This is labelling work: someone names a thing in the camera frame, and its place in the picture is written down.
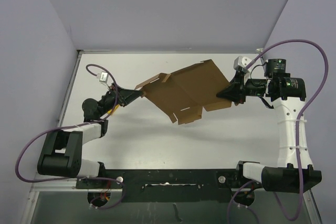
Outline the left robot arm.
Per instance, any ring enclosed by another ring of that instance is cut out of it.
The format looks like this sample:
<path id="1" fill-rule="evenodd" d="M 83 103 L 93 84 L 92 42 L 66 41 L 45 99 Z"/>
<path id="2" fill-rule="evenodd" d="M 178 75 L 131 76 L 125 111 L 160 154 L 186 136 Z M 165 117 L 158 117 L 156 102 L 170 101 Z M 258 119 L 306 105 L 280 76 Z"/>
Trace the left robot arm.
<path id="1" fill-rule="evenodd" d="M 123 89 L 112 84 L 99 101 L 88 98 L 82 103 L 83 123 L 47 133 L 37 164 L 40 175 L 58 177 L 87 177 L 95 188 L 107 181 L 102 162 L 82 158 L 84 144 L 102 138 L 108 130 L 108 120 L 117 106 L 126 106 L 143 96 L 143 91 Z"/>

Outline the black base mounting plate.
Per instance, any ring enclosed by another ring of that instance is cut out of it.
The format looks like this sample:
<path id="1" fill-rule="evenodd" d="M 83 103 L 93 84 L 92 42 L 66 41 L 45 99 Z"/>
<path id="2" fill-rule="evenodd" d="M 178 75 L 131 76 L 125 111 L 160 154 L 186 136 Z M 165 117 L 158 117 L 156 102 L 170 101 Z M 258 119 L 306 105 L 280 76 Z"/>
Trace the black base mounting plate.
<path id="1" fill-rule="evenodd" d="M 248 180 L 236 169 L 107 169 L 106 178 L 83 179 L 77 189 L 120 189 L 122 202 L 229 202 L 233 190 Z"/>

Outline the yellow rectangular block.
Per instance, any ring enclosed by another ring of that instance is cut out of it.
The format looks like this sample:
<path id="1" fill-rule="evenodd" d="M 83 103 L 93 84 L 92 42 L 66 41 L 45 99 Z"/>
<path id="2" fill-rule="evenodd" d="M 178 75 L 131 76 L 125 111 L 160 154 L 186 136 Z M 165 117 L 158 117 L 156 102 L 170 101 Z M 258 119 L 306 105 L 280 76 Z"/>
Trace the yellow rectangular block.
<path id="1" fill-rule="evenodd" d="M 113 109 L 111 109 L 107 112 L 107 115 L 111 116 L 119 107 L 120 107 L 119 105 L 116 105 Z"/>

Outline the brown cardboard box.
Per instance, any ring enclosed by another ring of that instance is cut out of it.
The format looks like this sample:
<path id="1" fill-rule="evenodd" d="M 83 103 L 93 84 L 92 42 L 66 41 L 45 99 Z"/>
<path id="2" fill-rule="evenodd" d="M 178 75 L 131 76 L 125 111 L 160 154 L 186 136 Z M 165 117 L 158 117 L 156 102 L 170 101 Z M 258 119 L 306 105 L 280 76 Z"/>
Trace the brown cardboard box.
<path id="1" fill-rule="evenodd" d="M 172 123 L 189 124 L 202 118 L 203 110 L 230 108 L 232 101 L 216 95 L 229 81 L 213 60 L 205 60 L 172 73 L 159 73 L 135 88 Z"/>

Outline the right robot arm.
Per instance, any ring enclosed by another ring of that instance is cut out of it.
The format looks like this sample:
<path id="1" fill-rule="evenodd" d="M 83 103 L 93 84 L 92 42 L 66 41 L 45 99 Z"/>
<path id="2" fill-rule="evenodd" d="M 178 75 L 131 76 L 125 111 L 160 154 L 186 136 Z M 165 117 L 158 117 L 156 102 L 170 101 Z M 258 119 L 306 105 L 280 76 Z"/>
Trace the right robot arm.
<path id="1" fill-rule="evenodd" d="M 314 169 L 310 158 L 305 119 L 300 115 L 306 103 L 306 87 L 301 78 L 286 72 L 286 60 L 271 59 L 263 64 L 263 79 L 252 79 L 246 67 L 251 59 L 239 56 L 229 86 L 216 96 L 237 104 L 246 97 L 258 97 L 275 111 L 279 132 L 279 156 L 276 167 L 258 162 L 240 161 L 233 174 L 234 182 L 244 187 L 252 180 L 264 190 L 282 193 L 304 193 L 321 182 L 321 171 Z"/>

